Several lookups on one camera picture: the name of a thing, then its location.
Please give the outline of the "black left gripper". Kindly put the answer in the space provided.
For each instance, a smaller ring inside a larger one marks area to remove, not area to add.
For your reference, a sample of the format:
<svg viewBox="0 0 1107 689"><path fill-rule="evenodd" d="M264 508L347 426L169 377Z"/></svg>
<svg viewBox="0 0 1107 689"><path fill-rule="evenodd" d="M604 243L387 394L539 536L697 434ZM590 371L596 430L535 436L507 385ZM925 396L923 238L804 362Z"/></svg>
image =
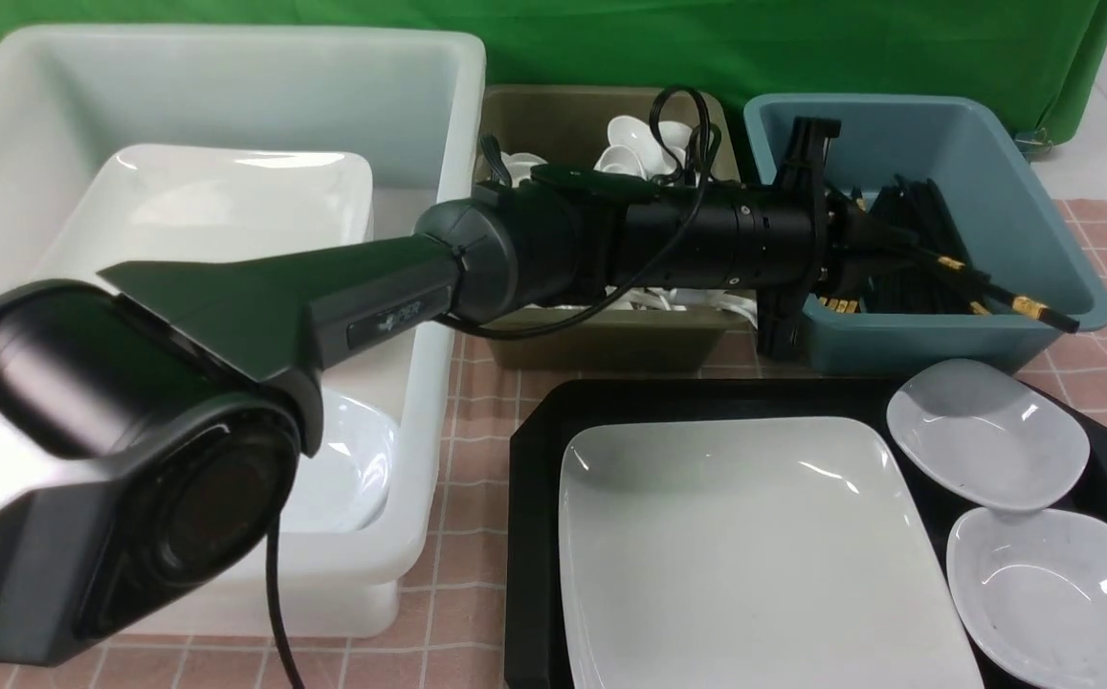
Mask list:
<svg viewBox="0 0 1107 689"><path fill-rule="evenodd" d="M804 302L817 284L841 270L840 258L831 257L841 232L830 219L825 174L841 127L837 119L794 119L775 178L763 187L756 350L773 361L795 357Z"/></svg>

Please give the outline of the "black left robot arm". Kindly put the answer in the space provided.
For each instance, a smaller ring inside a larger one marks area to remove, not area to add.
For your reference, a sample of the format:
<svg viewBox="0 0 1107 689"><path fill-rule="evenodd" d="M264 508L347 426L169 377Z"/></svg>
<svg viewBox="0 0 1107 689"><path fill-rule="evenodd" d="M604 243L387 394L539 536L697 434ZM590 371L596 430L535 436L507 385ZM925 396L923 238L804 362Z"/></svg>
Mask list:
<svg viewBox="0 0 1107 689"><path fill-rule="evenodd" d="M321 376L423 322L519 341L633 288L742 289L766 344L788 342L848 263L825 174L841 128L795 119L770 185L544 165L433 205L405 238L2 294L0 664L68 662L257 545L290 657L280 515L324 433Z"/></svg>

